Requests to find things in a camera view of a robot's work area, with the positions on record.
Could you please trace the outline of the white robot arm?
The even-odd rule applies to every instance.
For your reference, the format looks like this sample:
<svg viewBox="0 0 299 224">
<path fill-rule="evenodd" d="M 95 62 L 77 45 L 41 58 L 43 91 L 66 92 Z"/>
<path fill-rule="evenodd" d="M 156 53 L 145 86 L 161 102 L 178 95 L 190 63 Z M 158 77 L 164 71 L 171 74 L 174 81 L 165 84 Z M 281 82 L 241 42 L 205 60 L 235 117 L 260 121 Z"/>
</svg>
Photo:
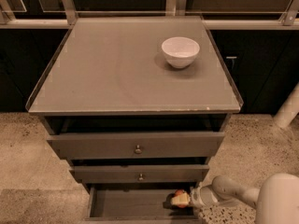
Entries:
<svg viewBox="0 0 299 224">
<path fill-rule="evenodd" d="M 201 209 L 238 200 L 256 210 L 256 224 L 299 224 L 299 177 L 290 174 L 269 176 L 259 189 L 248 188 L 224 176 L 190 193 L 177 190 L 171 205 Z"/>
</svg>

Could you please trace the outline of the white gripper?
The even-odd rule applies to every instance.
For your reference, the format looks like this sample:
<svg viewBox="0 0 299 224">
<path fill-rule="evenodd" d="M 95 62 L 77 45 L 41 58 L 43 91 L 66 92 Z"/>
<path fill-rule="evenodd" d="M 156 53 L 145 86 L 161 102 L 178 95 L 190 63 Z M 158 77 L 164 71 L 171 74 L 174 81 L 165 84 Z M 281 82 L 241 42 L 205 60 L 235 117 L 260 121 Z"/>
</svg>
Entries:
<svg viewBox="0 0 299 224">
<path fill-rule="evenodd" d="M 186 192 L 176 194 L 171 199 L 171 204 L 175 206 L 188 206 L 190 203 L 192 207 L 200 209 L 217 204 L 219 201 L 219 196 L 213 190 L 212 186 L 208 185 L 192 189 L 190 196 Z"/>
</svg>

